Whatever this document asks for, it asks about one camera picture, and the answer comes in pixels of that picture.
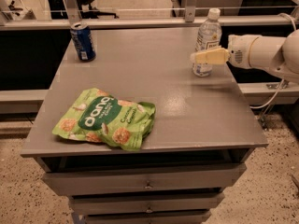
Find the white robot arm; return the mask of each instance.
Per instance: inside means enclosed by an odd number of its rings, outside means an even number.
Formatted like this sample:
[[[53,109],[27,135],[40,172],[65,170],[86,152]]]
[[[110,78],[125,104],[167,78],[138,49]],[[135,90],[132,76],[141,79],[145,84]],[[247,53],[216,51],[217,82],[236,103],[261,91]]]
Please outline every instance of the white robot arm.
[[[256,68],[299,83],[299,30],[288,37],[229,35],[228,49],[199,51],[192,54],[191,60],[215,64],[229,61],[235,67]]]

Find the tabletop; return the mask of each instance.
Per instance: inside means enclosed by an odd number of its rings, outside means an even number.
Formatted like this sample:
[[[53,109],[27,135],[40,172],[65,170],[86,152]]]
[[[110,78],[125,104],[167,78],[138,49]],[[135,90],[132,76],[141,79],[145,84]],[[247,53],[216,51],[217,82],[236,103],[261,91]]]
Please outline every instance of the tabletop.
[[[210,77],[192,72],[197,28],[94,30],[96,58],[78,59],[70,42],[21,155],[125,154],[120,148],[64,140],[51,133],[83,90],[156,105],[153,130],[139,152],[265,147],[263,129],[227,65]]]

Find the green snack bag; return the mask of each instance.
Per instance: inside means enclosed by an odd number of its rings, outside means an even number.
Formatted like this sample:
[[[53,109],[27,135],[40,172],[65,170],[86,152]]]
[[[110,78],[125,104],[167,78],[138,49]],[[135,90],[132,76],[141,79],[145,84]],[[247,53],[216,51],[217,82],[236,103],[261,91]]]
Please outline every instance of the green snack bag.
[[[134,151],[152,129],[155,105],[118,100],[96,88],[83,91],[52,133]]]

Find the clear plastic bottle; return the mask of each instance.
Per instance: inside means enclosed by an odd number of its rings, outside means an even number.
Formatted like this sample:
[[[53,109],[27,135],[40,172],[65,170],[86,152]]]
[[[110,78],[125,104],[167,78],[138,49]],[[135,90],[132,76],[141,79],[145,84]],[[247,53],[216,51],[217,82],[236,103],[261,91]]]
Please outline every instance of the clear plastic bottle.
[[[208,11],[207,19],[198,29],[195,51],[211,49],[219,45],[222,35],[221,25],[218,22],[221,11],[218,8],[211,8]],[[194,63],[193,72],[199,77],[207,77],[212,72],[212,64]]]

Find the soda can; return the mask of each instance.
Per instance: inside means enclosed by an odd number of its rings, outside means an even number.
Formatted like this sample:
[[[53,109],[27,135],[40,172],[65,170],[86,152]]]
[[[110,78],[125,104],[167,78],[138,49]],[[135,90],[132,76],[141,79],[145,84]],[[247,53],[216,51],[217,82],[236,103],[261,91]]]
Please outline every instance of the soda can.
[[[78,57],[83,62],[92,61],[95,58],[91,29],[87,25],[76,22],[71,26],[71,36]]]

